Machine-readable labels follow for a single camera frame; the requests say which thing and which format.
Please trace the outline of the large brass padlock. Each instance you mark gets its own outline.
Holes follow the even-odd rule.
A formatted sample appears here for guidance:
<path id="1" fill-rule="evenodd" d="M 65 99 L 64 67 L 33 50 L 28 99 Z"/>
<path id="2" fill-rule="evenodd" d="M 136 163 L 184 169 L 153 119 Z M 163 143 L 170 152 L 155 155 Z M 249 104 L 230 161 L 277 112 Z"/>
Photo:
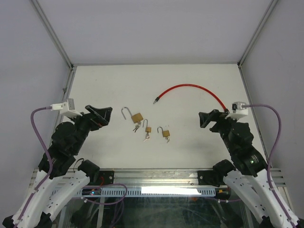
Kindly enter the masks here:
<path id="1" fill-rule="evenodd" d="M 130 111 L 130 109 L 128 107 L 123 107 L 121 109 L 121 113 L 122 113 L 123 118 L 125 120 L 126 120 L 126 116 L 124 114 L 124 110 L 126 110 L 129 113 L 129 115 L 131 116 L 131 119 L 132 119 L 132 121 L 133 121 L 134 124 L 143 121 L 143 116 L 142 116 L 141 113 L 132 114 L 132 112 Z"/>

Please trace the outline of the small brass padlock long shackle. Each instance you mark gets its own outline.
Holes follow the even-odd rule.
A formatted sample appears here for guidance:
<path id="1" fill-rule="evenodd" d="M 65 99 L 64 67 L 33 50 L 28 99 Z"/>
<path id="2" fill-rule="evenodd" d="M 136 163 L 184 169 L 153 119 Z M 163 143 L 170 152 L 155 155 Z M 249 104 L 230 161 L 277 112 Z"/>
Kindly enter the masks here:
<path id="1" fill-rule="evenodd" d="M 151 133 L 152 132 L 152 128 L 149 126 L 149 123 L 148 123 L 147 119 L 143 120 L 143 127 L 145 128 L 146 133 Z"/>

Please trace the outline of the red cable lock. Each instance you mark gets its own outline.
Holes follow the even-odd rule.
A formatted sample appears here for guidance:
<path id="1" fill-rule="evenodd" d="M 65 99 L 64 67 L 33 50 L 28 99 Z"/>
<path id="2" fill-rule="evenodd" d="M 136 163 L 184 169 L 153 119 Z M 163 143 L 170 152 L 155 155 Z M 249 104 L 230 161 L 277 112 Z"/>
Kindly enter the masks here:
<path id="1" fill-rule="evenodd" d="M 199 100 L 203 100 L 204 98 L 210 99 L 211 101 L 214 101 L 216 104 L 216 107 L 221 108 L 223 112 L 228 113 L 229 108 L 224 104 L 224 102 L 220 99 L 220 96 L 215 94 L 210 89 L 196 85 L 196 84 L 178 84 L 173 85 L 171 87 L 168 87 L 163 92 L 159 93 L 154 101 L 153 104 L 158 103 L 160 100 L 162 100 L 164 97 L 171 97 L 173 98 L 173 94 L 176 94 L 178 98 L 182 98 L 182 96 L 186 98 L 198 98 Z"/>

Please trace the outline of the silver key pair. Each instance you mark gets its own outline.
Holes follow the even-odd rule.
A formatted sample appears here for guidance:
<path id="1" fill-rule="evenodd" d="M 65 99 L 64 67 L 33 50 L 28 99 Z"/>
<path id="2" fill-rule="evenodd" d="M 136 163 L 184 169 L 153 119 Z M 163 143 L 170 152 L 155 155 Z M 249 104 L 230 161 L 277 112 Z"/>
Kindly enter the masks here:
<path id="1" fill-rule="evenodd" d="M 146 133 L 145 135 L 145 139 L 143 140 L 143 142 L 147 141 L 150 139 L 150 134 L 149 133 Z"/>

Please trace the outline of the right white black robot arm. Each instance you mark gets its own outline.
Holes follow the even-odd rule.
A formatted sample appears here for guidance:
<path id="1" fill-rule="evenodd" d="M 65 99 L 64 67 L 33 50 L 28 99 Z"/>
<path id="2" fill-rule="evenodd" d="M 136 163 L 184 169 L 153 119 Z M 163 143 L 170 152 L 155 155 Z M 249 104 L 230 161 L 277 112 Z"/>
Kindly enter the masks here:
<path id="1" fill-rule="evenodd" d="M 246 204 L 261 228 L 302 228 L 297 217 L 284 201 L 271 177 L 262 154 L 253 146 L 248 123 L 239 122 L 217 109 L 199 113 L 201 128 L 214 122 L 210 131 L 219 133 L 231 160 L 213 166 L 213 180 L 225 183 Z"/>

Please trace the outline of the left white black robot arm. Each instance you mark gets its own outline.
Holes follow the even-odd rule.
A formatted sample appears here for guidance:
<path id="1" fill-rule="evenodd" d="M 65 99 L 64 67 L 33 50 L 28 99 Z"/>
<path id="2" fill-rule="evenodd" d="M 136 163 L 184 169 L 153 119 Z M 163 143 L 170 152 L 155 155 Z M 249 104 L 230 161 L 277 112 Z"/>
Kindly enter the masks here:
<path id="1" fill-rule="evenodd" d="M 107 126 L 111 107 L 95 108 L 87 105 L 88 111 L 80 113 L 68 102 L 52 104 L 48 110 L 59 111 L 68 122 L 60 123 L 51 136 L 49 148 L 41 143 L 44 154 L 38 165 L 35 182 L 19 210 L 3 221 L 6 228 L 50 228 L 62 208 L 87 184 L 99 181 L 99 166 L 89 160 L 83 161 L 68 183 L 54 192 L 75 162 L 89 133 Z"/>

